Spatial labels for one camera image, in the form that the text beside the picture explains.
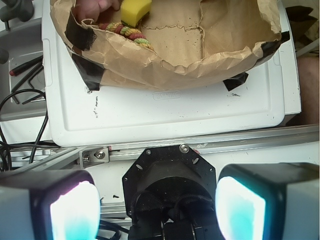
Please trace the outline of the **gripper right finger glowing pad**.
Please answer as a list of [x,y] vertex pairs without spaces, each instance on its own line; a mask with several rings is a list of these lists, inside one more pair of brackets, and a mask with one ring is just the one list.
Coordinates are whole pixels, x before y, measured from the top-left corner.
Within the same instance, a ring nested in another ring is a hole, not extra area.
[[215,212],[226,240],[317,240],[320,167],[228,164],[218,178]]

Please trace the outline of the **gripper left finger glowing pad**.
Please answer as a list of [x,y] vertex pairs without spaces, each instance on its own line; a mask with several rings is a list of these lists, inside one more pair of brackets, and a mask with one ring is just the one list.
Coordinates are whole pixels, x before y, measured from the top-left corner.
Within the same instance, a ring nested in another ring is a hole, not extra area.
[[86,170],[0,174],[2,240],[94,240],[100,194]]

